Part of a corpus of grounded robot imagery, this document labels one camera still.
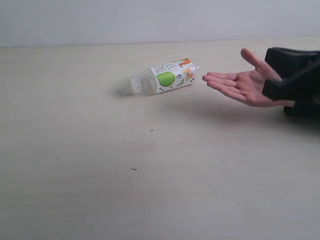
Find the black sleeved forearm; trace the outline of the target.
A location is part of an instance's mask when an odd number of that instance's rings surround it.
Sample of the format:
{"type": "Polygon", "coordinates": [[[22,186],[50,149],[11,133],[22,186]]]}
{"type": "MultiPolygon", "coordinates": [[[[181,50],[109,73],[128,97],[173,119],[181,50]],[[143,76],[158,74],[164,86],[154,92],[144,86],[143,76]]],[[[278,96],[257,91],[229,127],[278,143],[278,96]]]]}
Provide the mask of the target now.
{"type": "Polygon", "coordinates": [[[289,117],[320,119],[320,104],[313,100],[296,101],[293,107],[286,106],[283,111],[289,117]]]}

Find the person's open bare hand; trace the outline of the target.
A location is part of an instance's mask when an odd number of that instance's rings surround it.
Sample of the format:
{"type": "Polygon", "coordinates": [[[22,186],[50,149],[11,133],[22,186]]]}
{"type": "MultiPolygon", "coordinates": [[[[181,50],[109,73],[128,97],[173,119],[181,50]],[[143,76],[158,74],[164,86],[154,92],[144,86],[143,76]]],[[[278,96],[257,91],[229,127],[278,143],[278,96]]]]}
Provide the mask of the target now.
{"type": "Polygon", "coordinates": [[[273,101],[263,95],[265,81],[269,79],[281,81],[281,77],[268,63],[258,58],[249,49],[243,48],[240,54],[246,62],[254,67],[254,70],[238,73],[208,72],[202,76],[202,80],[206,82],[208,87],[250,107],[293,107],[295,105],[292,100],[273,101]]]}

